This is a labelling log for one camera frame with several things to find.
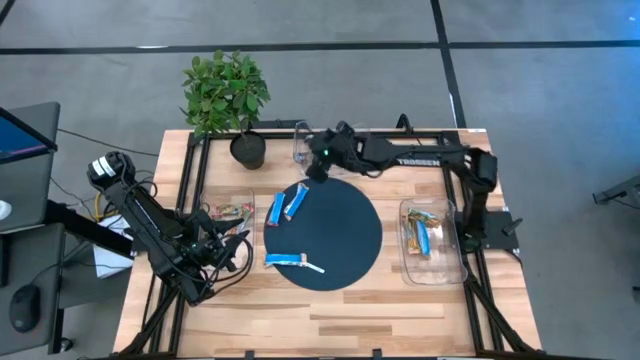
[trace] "black circular mat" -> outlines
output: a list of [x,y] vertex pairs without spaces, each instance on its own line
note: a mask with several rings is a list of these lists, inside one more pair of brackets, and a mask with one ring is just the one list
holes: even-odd
[[[380,218],[369,199],[351,184],[332,178],[322,184],[310,179],[303,182],[309,191],[291,221],[280,214],[280,226],[265,225],[267,253],[305,253],[309,263],[325,270],[321,274],[309,268],[276,265],[282,276],[303,288],[337,290],[351,285],[378,257]],[[296,183],[284,191],[283,212],[297,188]]]

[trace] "wooden tabletop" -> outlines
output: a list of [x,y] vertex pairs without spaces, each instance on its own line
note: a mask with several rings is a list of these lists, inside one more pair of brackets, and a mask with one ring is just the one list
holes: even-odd
[[[484,130],[459,133],[463,143],[490,150]],[[167,208],[176,204],[188,135],[183,130],[166,131],[164,135],[154,180],[158,185],[156,199]],[[187,204],[192,202],[198,159],[196,150]],[[256,212],[251,228],[256,259],[241,283],[197,307],[185,308],[178,356],[244,356],[245,350],[255,350],[256,356],[371,356],[374,348],[381,348],[385,356],[473,354],[462,285],[409,286],[399,272],[396,223],[400,202],[446,199],[442,171],[394,167],[378,179],[359,175],[345,178],[369,197],[378,212],[384,232],[382,249],[362,279],[327,292],[300,288],[276,269],[263,266],[263,225],[273,194],[301,179],[303,175],[292,161],[291,140],[268,140],[265,164],[254,171],[245,170],[233,160],[229,141],[212,141],[203,193],[206,198],[207,194],[224,192],[224,186],[253,190]],[[216,201],[211,197],[204,200]],[[498,186],[489,196],[488,207],[503,206]],[[485,254],[496,305],[527,343],[540,347],[519,264],[502,251]],[[136,258],[114,351],[127,346],[140,330],[150,280],[146,255]],[[157,301],[158,283],[152,305]],[[484,344],[491,348],[486,314],[479,303],[478,309]],[[172,315],[170,309],[161,350],[168,346]]]

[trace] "computer monitor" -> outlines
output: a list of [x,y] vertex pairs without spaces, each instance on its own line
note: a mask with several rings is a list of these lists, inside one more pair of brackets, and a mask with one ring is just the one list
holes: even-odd
[[0,108],[0,164],[49,154],[56,144]]

